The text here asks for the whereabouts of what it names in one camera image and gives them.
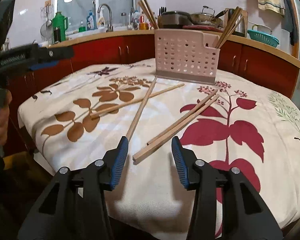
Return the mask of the person's left hand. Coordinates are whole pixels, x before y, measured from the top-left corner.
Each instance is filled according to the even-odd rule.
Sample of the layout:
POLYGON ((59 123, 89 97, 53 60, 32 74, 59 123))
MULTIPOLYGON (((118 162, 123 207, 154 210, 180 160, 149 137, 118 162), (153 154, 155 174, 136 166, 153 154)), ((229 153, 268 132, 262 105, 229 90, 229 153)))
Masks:
POLYGON ((12 101, 12 94, 8 90, 6 92, 6 99, 4 106, 0 110, 0 147, 5 145, 7 141, 7 129, 10 115, 10 103, 12 101))

